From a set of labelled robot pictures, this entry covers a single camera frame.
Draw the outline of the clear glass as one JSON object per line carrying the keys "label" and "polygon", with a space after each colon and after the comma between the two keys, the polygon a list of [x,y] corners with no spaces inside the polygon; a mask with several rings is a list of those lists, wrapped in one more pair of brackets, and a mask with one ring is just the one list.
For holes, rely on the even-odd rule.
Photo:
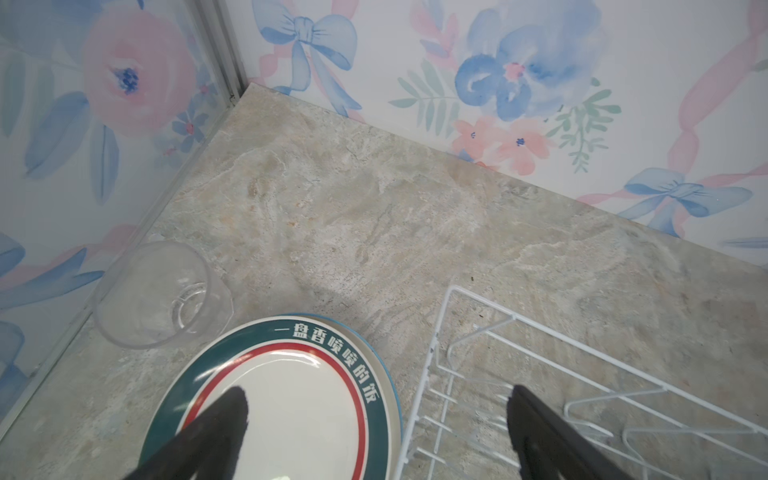
{"label": "clear glass", "polygon": [[220,276],[197,250],[175,241],[122,255],[94,291],[91,309],[105,339],[133,350],[214,339],[234,314]]}

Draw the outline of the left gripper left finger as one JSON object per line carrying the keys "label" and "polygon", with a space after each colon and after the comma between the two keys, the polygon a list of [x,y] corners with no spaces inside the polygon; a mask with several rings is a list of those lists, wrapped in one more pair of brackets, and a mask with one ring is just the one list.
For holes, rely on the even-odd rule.
{"label": "left gripper left finger", "polygon": [[228,389],[129,479],[231,479],[248,426],[248,402],[240,387]]}

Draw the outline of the plain white plate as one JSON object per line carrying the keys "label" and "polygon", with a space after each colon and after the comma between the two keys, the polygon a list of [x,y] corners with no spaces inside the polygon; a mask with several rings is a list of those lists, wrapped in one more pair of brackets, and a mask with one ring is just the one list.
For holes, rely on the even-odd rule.
{"label": "plain white plate", "polygon": [[248,426],[237,479],[389,479],[383,382],[345,335],[306,315],[246,323],[179,373],[150,423],[147,461],[228,389],[240,387]]}

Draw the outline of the watermelon pattern plate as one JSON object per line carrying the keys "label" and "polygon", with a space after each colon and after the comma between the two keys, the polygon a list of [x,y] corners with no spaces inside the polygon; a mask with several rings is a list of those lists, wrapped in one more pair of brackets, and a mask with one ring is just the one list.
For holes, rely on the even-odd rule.
{"label": "watermelon pattern plate", "polygon": [[389,466],[388,478],[396,479],[395,470],[398,464],[398,458],[402,447],[402,438],[404,433],[402,409],[400,399],[393,378],[388,371],[380,355],[370,345],[370,343],[355,330],[334,319],[322,315],[307,314],[308,318],[317,320],[335,330],[343,333],[355,346],[364,353],[367,361],[372,366],[377,379],[383,382],[384,404],[388,415],[390,447],[389,447]]}

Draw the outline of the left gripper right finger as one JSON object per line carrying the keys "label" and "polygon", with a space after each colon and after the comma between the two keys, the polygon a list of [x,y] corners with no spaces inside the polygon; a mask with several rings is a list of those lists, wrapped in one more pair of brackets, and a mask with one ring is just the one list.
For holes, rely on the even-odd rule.
{"label": "left gripper right finger", "polygon": [[525,386],[513,387],[506,412],[523,479],[630,479]]}

